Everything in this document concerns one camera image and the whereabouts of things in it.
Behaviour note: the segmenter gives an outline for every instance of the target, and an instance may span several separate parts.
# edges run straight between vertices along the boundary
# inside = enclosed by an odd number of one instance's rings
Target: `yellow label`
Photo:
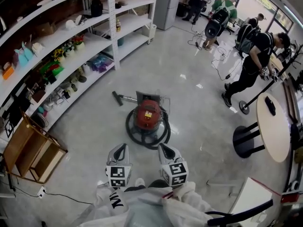
[[[152,113],[150,113],[150,112],[146,111],[146,112],[145,112],[145,117],[149,117],[149,118],[151,118],[151,117],[152,117]]]

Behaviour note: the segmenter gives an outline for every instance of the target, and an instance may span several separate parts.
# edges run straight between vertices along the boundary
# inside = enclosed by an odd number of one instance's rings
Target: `power outlet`
[[[39,196],[40,199],[43,198],[43,196],[44,196],[44,194],[45,194],[45,192],[44,192],[43,190],[46,191],[46,188],[42,186],[42,187],[40,188],[39,192],[38,192],[38,196]]]

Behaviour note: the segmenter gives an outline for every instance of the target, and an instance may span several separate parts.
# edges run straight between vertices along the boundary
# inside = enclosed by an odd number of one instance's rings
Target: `light blue figurine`
[[[25,47],[24,42],[22,42],[22,48],[24,50],[24,55],[28,60],[31,60],[34,56],[34,54],[31,52],[30,49],[28,49],[27,47]]]
[[[28,63],[28,60],[27,60],[27,58],[25,57],[25,55],[22,54],[20,50],[15,50],[15,52],[16,52],[17,55],[18,55],[18,60],[19,60],[20,66],[25,66],[25,65]]]

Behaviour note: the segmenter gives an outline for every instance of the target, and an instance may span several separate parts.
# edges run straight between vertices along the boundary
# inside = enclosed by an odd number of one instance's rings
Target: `refrigerator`
[[[157,28],[166,30],[173,26],[179,0],[156,0],[153,23]]]

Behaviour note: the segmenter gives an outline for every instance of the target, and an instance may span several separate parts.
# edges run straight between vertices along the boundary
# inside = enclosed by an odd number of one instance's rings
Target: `round table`
[[[265,103],[267,96],[275,105],[275,116],[271,114]],[[254,148],[253,138],[258,135],[261,135],[263,145]],[[260,94],[257,99],[257,122],[249,127],[236,128],[233,134],[233,146],[242,158],[248,158],[251,154],[266,148],[276,162],[283,162],[286,159],[290,148],[288,122],[281,105],[272,95]]]

